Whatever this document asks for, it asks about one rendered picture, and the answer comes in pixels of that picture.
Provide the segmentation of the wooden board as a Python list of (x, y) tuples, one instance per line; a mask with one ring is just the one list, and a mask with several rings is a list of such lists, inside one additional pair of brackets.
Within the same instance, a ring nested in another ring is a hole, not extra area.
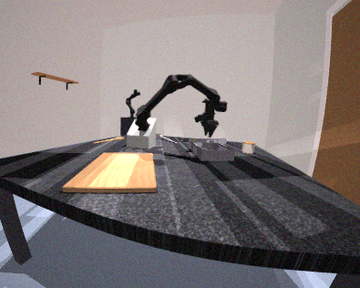
[(157, 192), (152, 154), (101, 154), (62, 187), (63, 192)]

